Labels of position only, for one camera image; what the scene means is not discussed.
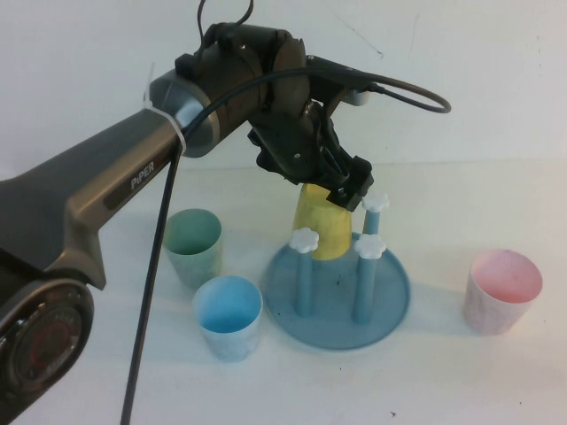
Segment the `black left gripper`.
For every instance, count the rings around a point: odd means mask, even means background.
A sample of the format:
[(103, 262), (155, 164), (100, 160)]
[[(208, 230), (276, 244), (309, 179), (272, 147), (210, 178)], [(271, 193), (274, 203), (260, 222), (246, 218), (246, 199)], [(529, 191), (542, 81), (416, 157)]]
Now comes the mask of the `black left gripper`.
[(326, 200), (354, 212), (374, 183), (372, 165), (351, 158), (331, 129), (330, 118), (316, 102), (299, 115), (264, 111), (255, 114), (248, 137), (260, 147), (257, 164), (288, 181), (316, 183), (332, 189)]

